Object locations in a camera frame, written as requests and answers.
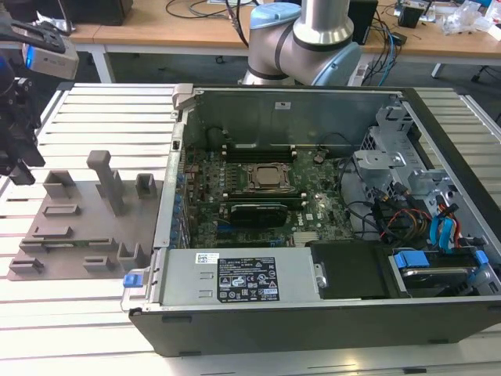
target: motherboard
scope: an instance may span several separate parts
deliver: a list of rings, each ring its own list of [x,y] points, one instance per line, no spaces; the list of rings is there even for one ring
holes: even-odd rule
[[[304,247],[353,238],[338,201],[336,160],[317,149],[295,150],[290,161],[234,159],[186,153],[191,248]]]

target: white sticker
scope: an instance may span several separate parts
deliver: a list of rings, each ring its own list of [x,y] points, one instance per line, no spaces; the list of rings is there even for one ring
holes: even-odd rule
[[[219,253],[197,253],[195,257],[196,264],[217,264]]]
[[[290,110],[290,102],[275,102],[275,110]]]

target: power supply label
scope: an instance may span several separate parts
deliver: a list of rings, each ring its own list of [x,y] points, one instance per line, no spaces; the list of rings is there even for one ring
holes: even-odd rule
[[[279,301],[275,258],[220,258],[218,300],[221,303]]]

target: gray block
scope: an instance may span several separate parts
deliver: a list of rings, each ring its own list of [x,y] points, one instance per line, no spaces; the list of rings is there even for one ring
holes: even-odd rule
[[[118,243],[113,238],[100,241],[89,241],[88,246],[95,251],[104,252],[115,252],[118,249]]]
[[[107,256],[85,256],[83,266],[89,273],[109,272],[114,268]]]
[[[64,202],[54,201],[47,195],[35,216],[31,228],[20,244],[15,257],[23,260],[35,256],[45,266],[43,273],[16,274],[12,270],[7,276],[10,280],[62,280],[87,278],[122,278],[125,271],[118,266],[118,247],[123,243],[128,252],[133,253],[139,243],[143,256],[135,261],[139,268],[150,263],[155,224],[157,222],[160,193],[156,198],[138,199],[135,180],[122,182],[124,207],[123,215],[115,216],[107,200],[103,200],[96,189],[96,181],[75,182],[67,187],[70,198]],[[162,181],[156,181],[161,192]],[[79,215],[45,215],[47,207],[60,204],[76,205]],[[37,228],[72,229],[71,237],[36,237]],[[82,265],[85,256],[106,256],[115,266],[112,270],[89,273]]]
[[[103,193],[106,199],[110,202],[110,207],[116,216],[122,214],[124,202],[122,200],[120,187],[117,187],[121,179],[115,179],[114,173],[110,168],[111,155],[108,150],[93,150],[88,155],[87,166],[96,171],[96,174],[101,183],[100,196]]]
[[[46,217],[52,216],[65,216],[65,215],[79,215],[80,208],[76,204],[58,204],[47,205],[42,210],[43,215]]]
[[[115,182],[115,189],[117,190],[118,194],[121,196],[124,194],[124,184],[122,183],[122,178],[120,177],[120,174],[118,173],[117,170],[111,170],[113,173],[113,179]],[[104,192],[103,186],[101,186],[101,183],[96,184],[96,188],[99,192],[99,195],[101,198],[106,198],[106,192]]]
[[[157,184],[153,174],[138,174],[135,178],[135,190],[138,198],[157,198]]]
[[[40,274],[44,266],[35,257],[27,257],[21,260],[12,260],[9,269],[15,274]]]
[[[53,200],[70,198],[67,188],[74,185],[75,182],[67,170],[50,171],[43,183],[47,194]]]
[[[21,243],[19,244],[19,248],[21,248],[26,254],[40,253],[40,252],[47,253],[49,251],[47,247],[42,243],[26,244],[21,241]]]
[[[71,227],[37,227],[33,232],[33,237],[70,237]]]
[[[118,247],[117,261],[126,272],[131,269],[139,268],[140,265],[144,263],[145,258],[146,257],[142,251],[141,244],[137,243],[134,251],[129,252],[127,247],[125,247],[125,244],[120,243],[120,246]]]

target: cpu socket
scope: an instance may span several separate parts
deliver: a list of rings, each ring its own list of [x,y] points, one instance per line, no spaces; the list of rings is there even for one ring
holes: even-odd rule
[[[288,167],[281,163],[252,164],[247,167],[248,190],[290,188]]]

